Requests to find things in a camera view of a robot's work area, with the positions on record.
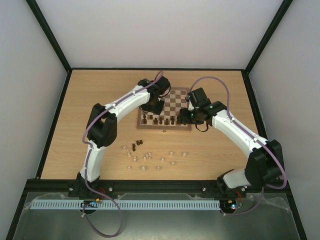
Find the dark rook chess piece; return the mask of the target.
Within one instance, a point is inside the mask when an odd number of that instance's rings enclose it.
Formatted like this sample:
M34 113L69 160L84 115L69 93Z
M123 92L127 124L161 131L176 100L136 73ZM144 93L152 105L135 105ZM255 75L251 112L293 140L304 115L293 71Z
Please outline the dark rook chess piece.
M177 125L181 125L180 115L178 115L178 116L176 117L176 124L177 124Z

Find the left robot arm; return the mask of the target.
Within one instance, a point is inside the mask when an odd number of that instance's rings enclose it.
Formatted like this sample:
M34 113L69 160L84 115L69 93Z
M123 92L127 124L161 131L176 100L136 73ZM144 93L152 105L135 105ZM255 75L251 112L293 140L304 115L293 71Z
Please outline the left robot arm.
M100 168L106 149L117 138L119 121L137 108L145 112L160 114L165 102L161 100L169 90L169 80L159 72L154 80L140 80L137 85L119 99L101 105L95 104L91 110L82 142L87 145L83 167L77 179L92 192L91 187L100 178Z

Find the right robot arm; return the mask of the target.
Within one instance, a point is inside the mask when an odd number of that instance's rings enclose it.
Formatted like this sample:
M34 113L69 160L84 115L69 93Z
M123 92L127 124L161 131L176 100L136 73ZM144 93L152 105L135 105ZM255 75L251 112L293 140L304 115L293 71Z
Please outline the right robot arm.
M287 185L282 146L278 141L269 141L251 131L230 112L229 104L211 102L203 88L189 92L186 100L189 107L182 108L178 115L182 124L214 127L232 140L248 158L245 168L232 169L218 178L218 191L222 195L229 196L237 187L271 187L271 182L278 177L283 177L283 184L278 189Z

